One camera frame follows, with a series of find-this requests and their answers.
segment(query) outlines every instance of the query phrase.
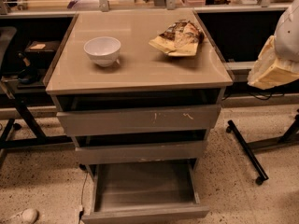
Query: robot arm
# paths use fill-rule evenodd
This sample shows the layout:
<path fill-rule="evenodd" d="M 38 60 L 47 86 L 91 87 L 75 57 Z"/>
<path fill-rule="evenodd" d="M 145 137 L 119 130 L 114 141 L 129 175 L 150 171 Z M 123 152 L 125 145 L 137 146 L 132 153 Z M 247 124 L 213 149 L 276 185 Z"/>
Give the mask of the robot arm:
<path fill-rule="evenodd" d="M 294 0 L 281 15 L 274 37 L 276 55 L 299 62 L 299 0 Z"/>

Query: crumpled snack bag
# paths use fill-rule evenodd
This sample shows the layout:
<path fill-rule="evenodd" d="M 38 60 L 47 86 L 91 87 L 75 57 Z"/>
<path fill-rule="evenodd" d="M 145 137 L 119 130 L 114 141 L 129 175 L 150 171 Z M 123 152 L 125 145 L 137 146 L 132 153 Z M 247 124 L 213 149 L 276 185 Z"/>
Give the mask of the crumpled snack bag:
<path fill-rule="evenodd" d="M 192 22 L 179 20 L 149 44 L 169 56 L 195 56 L 205 36 Z"/>
<path fill-rule="evenodd" d="M 280 59 L 275 53 L 274 36 L 263 46 L 248 76 L 250 86 L 266 90 L 291 83 L 299 78 L 299 63 Z"/>

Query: workbench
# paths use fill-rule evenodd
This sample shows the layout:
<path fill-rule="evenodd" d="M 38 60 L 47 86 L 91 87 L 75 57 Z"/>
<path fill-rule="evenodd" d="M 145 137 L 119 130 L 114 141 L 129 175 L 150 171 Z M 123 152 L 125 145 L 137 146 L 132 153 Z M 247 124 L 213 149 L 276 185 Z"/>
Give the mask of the workbench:
<path fill-rule="evenodd" d="M 90 11 L 78 14 L 46 92 L 94 182 L 84 223 L 141 223 L 204 217 L 192 180 L 233 81 L 207 38 L 194 57 L 169 57 L 149 41 L 192 9 Z M 121 42 L 102 68 L 84 44 Z"/>

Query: bowl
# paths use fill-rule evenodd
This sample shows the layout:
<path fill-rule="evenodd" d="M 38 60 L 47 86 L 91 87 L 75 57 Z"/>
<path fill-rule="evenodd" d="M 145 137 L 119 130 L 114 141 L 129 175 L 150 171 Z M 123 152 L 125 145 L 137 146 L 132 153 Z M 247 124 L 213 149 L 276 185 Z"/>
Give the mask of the bowl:
<path fill-rule="evenodd" d="M 119 57 L 121 42 L 110 36 L 96 37 L 84 45 L 84 51 L 96 64 L 107 67 L 112 65 Z"/>

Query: speckled floor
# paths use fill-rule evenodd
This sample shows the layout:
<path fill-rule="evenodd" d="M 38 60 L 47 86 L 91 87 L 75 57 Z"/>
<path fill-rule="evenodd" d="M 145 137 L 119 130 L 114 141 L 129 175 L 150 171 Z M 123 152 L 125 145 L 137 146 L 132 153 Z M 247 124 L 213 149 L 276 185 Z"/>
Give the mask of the speckled floor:
<path fill-rule="evenodd" d="M 294 97 L 284 105 L 271 102 L 257 106 L 232 105 L 232 100 L 223 103 L 195 173 L 201 202 L 210 212 L 203 219 L 167 224 L 299 223 L 299 146 L 257 153 L 270 177 L 257 186 L 249 159 L 235 136 L 225 131 L 232 119 L 248 142 L 282 135 L 294 121 L 299 99 Z M 37 121 L 48 135 L 63 133 L 56 118 Z M 20 123 L 23 128 L 11 138 L 31 136 Z M 81 202 L 89 212 L 93 182 L 79 169 L 72 144 L 2 150 L 0 180 L 0 218 L 32 207 L 39 211 L 36 223 L 73 224 L 78 223 Z"/>

